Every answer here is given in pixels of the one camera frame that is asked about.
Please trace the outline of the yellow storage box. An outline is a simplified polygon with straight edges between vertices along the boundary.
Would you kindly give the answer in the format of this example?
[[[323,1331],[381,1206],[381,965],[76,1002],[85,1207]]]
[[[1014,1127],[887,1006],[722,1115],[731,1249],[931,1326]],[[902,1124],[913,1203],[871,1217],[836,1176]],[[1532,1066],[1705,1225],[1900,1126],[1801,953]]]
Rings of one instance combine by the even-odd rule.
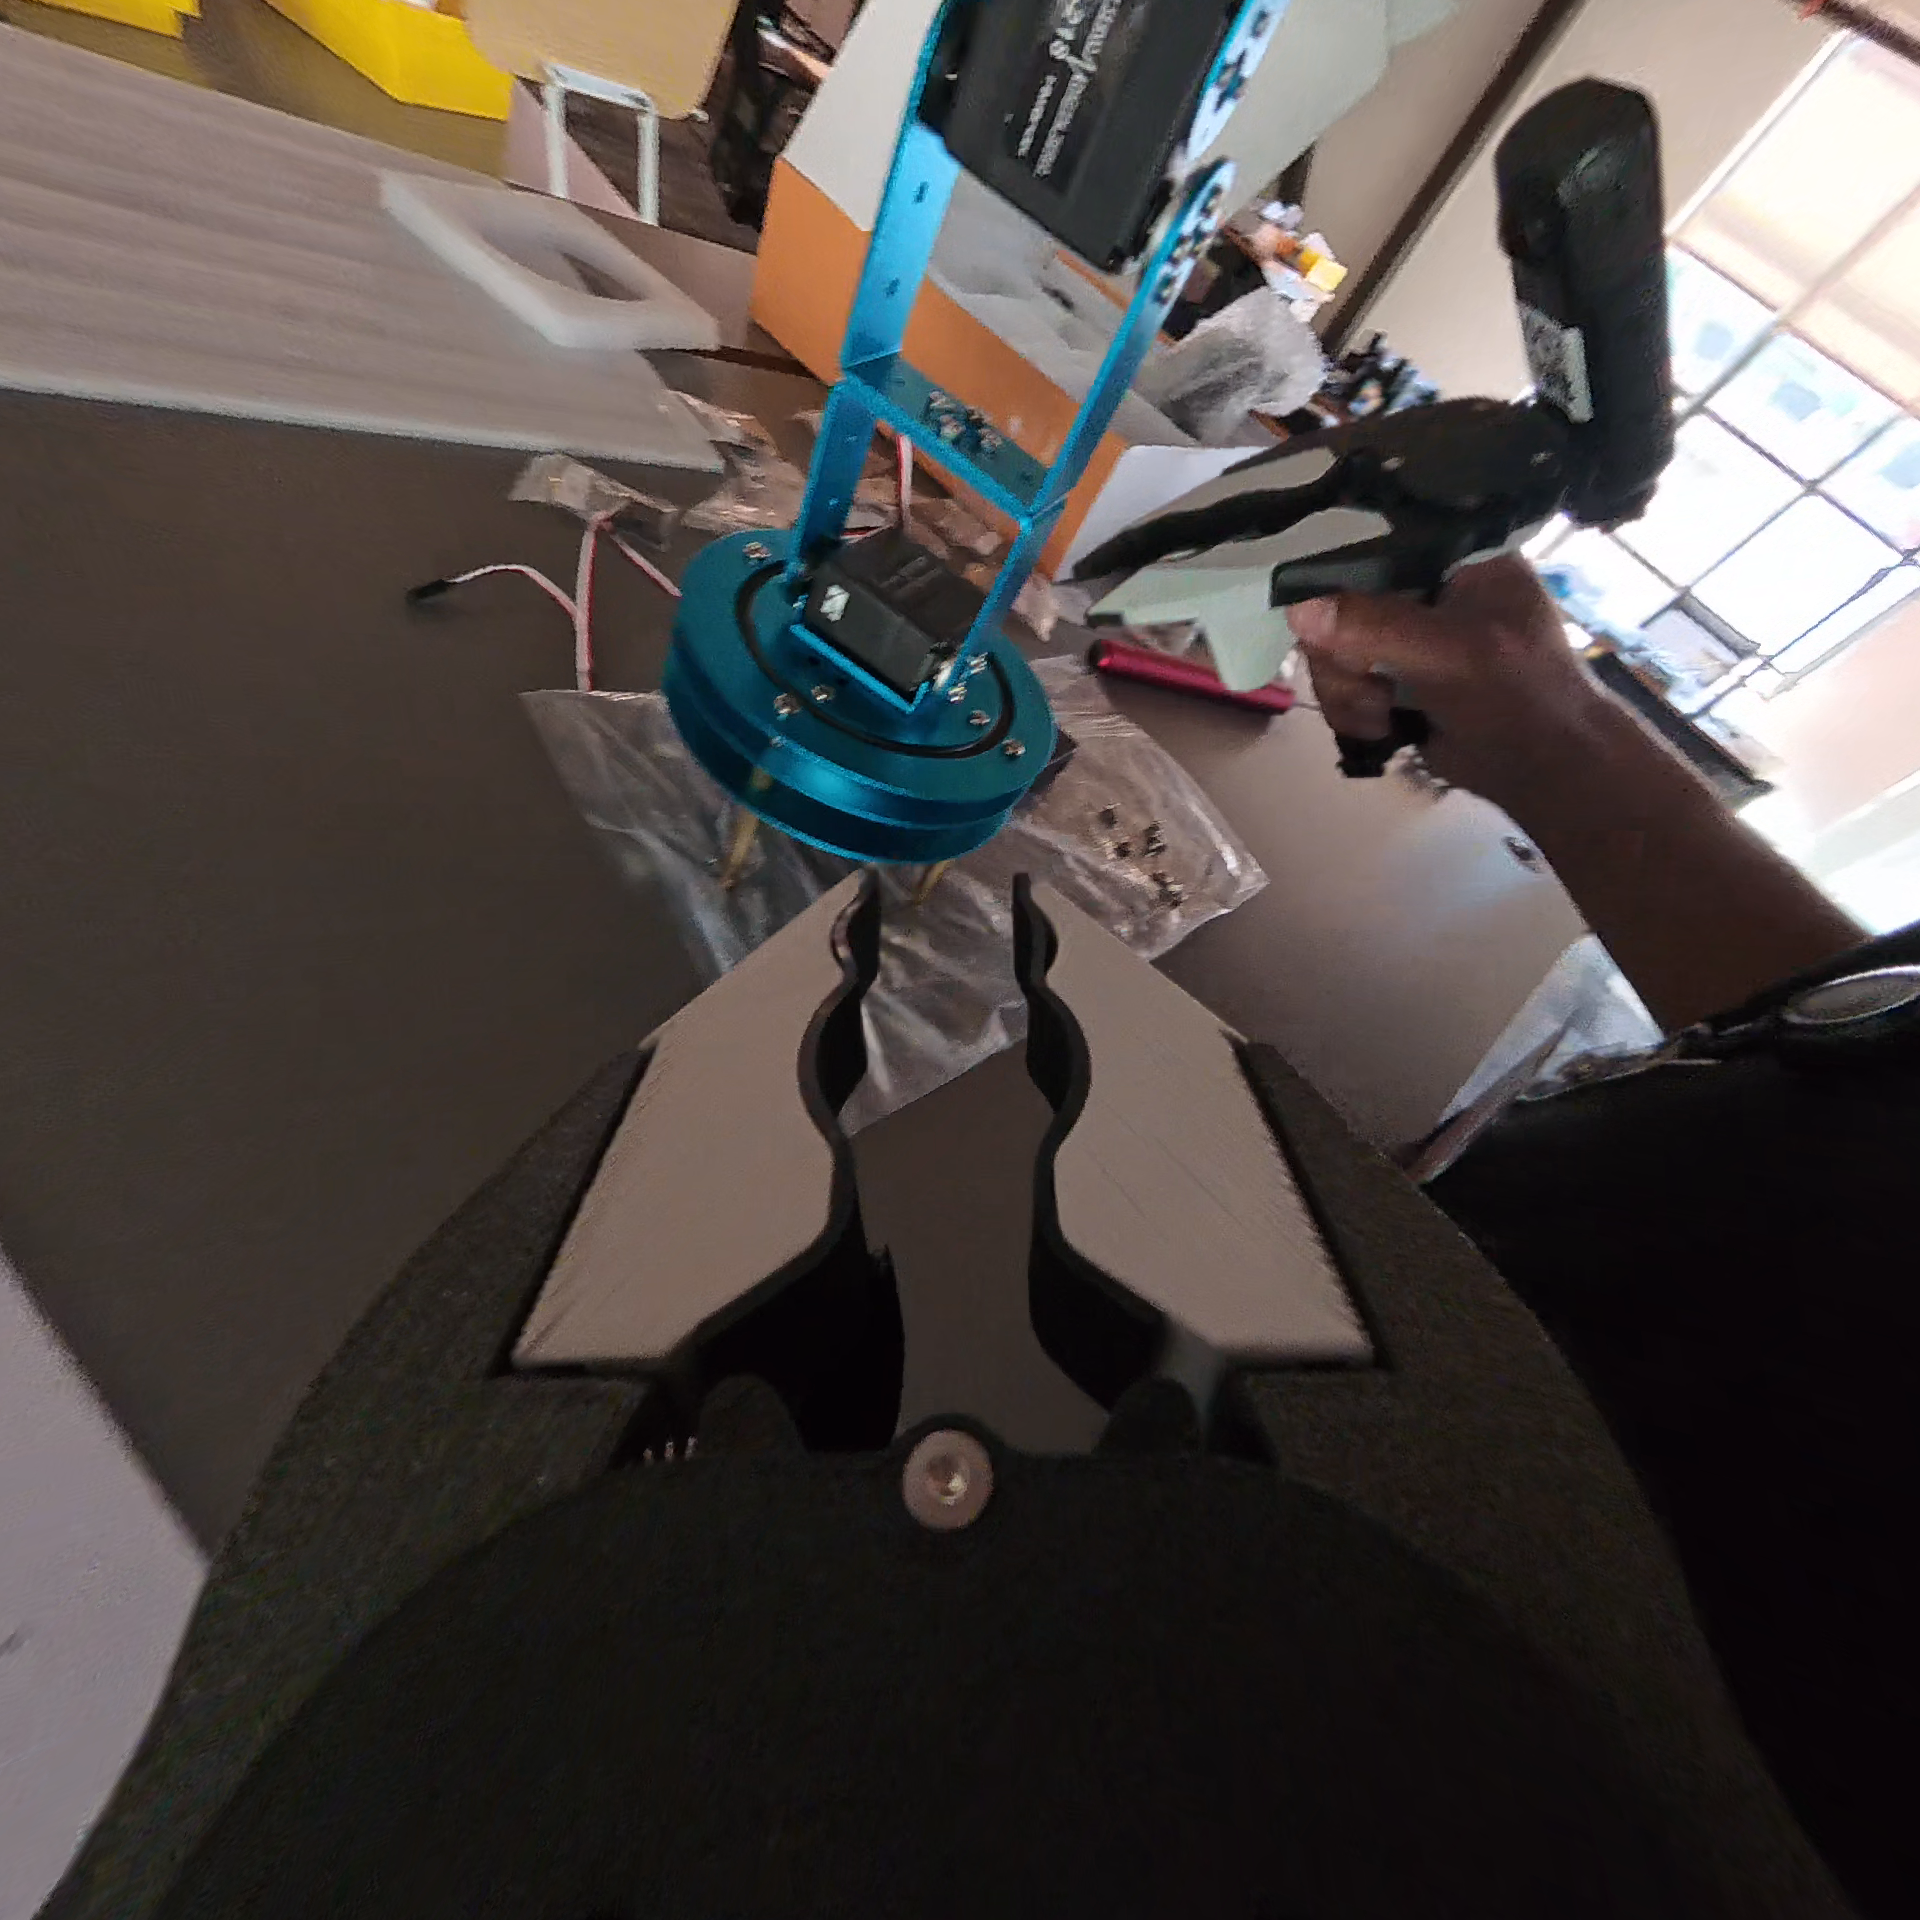
[[[478,52],[461,1],[267,5],[397,104],[500,125],[509,118],[516,83]]]

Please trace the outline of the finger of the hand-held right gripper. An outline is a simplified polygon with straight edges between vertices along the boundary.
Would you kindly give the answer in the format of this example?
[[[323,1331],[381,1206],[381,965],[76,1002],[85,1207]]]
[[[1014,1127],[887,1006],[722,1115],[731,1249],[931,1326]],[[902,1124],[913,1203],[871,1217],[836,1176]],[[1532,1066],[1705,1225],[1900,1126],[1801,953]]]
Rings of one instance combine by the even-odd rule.
[[[1275,682],[1296,637],[1285,608],[1348,588],[1373,592],[1390,576],[1385,515],[1325,508],[1254,539],[1223,539],[1151,562],[1085,610],[1089,627],[1192,625],[1219,682],[1254,691]]]
[[[1110,592],[1344,592],[1354,588],[1354,534],[1300,527],[1348,503],[1337,436],[1254,453],[1096,541],[1067,564],[1074,586]]]

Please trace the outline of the assembly instruction manual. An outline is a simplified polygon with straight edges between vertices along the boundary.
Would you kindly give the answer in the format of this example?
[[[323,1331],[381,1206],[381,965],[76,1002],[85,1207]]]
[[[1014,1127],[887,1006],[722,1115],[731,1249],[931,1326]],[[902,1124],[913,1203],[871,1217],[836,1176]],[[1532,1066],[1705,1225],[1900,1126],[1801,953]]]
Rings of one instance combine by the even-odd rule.
[[[155,1710],[206,1560],[1,1261],[1,1913],[30,1918]]]

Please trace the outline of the loose silver screws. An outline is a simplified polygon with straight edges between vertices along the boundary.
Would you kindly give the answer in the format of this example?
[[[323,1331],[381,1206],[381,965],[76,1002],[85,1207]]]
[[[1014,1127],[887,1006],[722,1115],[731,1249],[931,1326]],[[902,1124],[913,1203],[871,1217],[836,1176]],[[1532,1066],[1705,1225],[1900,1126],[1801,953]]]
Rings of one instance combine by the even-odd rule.
[[[1168,830],[1160,818],[1102,804],[1091,811],[1089,827],[1093,849],[1132,873],[1147,890],[1155,907],[1173,910],[1185,904],[1188,890],[1172,864]]]

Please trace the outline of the person's black clothing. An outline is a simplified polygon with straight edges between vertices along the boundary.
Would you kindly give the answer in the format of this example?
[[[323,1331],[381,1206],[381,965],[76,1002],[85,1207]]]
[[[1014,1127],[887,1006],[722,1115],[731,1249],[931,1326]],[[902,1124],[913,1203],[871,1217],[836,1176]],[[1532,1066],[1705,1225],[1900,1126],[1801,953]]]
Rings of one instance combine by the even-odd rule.
[[[1861,1915],[1918,1908],[1914,924],[1570,1068],[1428,1181],[1641,1480]]]

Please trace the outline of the dark grey desk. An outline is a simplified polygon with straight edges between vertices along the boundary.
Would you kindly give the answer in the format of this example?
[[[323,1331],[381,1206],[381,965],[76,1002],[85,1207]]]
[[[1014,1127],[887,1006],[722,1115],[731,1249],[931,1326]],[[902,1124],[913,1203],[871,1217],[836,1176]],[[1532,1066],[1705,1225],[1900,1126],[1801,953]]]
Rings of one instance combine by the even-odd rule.
[[[564,615],[509,453],[4,392],[4,1251],[190,1536],[419,1243],[697,989],[521,691]],[[1339,780],[1311,710],[1122,683],[1268,885],[1164,972],[1356,1132],[1428,1132],[1583,932],[1517,827]],[[993,1058],[856,1142],[899,1415],[1077,1449],[1025,1314],[1046,1108]]]

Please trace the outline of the orange white cardboard box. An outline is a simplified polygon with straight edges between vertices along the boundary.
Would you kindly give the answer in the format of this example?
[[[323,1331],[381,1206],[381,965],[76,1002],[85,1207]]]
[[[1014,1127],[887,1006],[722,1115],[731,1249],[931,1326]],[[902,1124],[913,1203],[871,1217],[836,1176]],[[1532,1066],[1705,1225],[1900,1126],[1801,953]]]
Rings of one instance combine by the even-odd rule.
[[[773,161],[752,317],[822,382],[899,132],[957,171],[899,356],[1052,461],[1144,261],[1120,247],[1228,163],[1221,221],[1351,111],[1457,4],[865,4]]]

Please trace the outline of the white foam frame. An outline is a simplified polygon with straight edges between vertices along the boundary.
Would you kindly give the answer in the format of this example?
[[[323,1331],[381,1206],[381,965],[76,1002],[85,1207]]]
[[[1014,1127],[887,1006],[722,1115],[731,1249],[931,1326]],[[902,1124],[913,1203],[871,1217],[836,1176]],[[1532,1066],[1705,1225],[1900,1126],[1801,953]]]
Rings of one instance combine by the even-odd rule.
[[[432,257],[567,352],[713,352],[711,312],[577,203],[385,169],[379,203]]]

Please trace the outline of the small clear parts bag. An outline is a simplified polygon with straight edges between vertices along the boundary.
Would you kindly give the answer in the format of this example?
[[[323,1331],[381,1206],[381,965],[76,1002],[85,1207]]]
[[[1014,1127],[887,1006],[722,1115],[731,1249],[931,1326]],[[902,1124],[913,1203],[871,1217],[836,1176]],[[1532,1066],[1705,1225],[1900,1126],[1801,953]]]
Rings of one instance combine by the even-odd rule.
[[[560,450],[532,453],[511,477],[505,498],[557,509],[649,547],[666,547],[684,518],[677,501],[620,482]]]
[[[760,536],[791,530],[803,503],[803,475],[733,472],[720,487],[685,508],[679,526],[701,536]]]

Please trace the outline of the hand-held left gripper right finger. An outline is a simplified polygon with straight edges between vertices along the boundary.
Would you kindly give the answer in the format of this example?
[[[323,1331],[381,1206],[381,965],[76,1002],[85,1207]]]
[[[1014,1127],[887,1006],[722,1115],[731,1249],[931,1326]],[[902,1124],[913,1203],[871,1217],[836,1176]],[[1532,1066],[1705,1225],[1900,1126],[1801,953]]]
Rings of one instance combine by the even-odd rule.
[[[1246,1042],[1046,881],[1018,880],[1024,1061],[1049,1108],[1028,1311],[1062,1370],[1363,1370],[1366,1327]]]

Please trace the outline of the blue toy robot arm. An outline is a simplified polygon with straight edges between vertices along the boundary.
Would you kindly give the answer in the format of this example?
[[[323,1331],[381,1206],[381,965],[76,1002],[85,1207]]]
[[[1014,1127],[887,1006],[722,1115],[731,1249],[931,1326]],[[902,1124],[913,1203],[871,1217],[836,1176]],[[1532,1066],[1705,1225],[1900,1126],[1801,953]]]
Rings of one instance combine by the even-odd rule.
[[[740,809],[853,861],[936,868],[991,839],[1053,752],[1006,632],[1235,181],[1210,155],[1285,4],[936,4],[904,85],[836,373],[789,523],[685,566],[664,665],[684,745]],[[962,179],[1093,269],[1132,273],[1060,426],[1016,426],[978,377],[915,365],[908,331]],[[908,532],[851,536],[887,430],[1002,515],[968,583]]]

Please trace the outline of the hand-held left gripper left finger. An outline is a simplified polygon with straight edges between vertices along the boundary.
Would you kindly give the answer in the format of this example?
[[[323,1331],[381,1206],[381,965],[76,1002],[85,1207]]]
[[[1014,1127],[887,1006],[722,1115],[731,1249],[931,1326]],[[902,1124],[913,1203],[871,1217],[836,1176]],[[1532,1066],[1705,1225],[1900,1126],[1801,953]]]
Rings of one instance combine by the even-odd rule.
[[[519,1371],[688,1362],[831,1246],[865,1073],[875,876],[853,873],[641,1043],[639,1073],[511,1346]]]

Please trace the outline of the tan chair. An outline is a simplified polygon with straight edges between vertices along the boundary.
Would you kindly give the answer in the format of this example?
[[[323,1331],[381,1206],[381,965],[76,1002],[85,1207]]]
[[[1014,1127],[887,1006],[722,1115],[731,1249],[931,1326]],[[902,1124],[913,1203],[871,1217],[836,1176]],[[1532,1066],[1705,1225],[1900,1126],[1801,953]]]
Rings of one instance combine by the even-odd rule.
[[[540,93],[540,186],[574,200],[565,106],[620,107],[635,132],[635,220],[659,221],[659,125],[704,111],[735,1],[461,1],[493,67]]]

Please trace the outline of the large clear plastic bag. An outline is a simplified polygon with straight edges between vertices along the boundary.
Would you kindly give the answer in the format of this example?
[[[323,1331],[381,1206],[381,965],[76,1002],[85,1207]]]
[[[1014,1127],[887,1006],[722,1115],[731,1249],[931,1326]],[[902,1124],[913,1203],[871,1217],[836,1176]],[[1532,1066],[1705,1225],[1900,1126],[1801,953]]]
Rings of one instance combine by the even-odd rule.
[[[878,967],[861,1004],[868,1071],[846,1110],[849,1132],[1024,1039],[1012,960],[1018,876],[1057,890],[1147,961],[1268,884],[1202,786],[1113,705],[1087,663],[1047,655],[1036,674],[1062,728],[1062,757],[1007,825],[925,898],[918,869],[878,872]],[[526,691],[521,707],[596,844],[704,985],[851,876],[849,861],[757,827],[742,876],[722,884],[735,809],[684,749],[659,693],[541,687]],[[1102,804],[1164,822],[1182,905],[1155,907],[1134,873],[1096,851],[1091,811]]]

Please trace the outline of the dark red metal tube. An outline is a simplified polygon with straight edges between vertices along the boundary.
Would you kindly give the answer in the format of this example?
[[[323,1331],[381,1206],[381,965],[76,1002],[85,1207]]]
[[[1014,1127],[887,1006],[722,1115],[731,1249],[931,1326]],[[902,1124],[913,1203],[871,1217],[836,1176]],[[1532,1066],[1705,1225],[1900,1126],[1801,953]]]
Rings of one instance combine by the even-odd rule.
[[[1259,683],[1252,687],[1228,686],[1207,663],[1153,646],[1096,635],[1085,648],[1085,665],[1096,674],[1122,683],[1176,693],[1217,707],[1259,714],[1288,714],[1300,705],[1290,683]]]

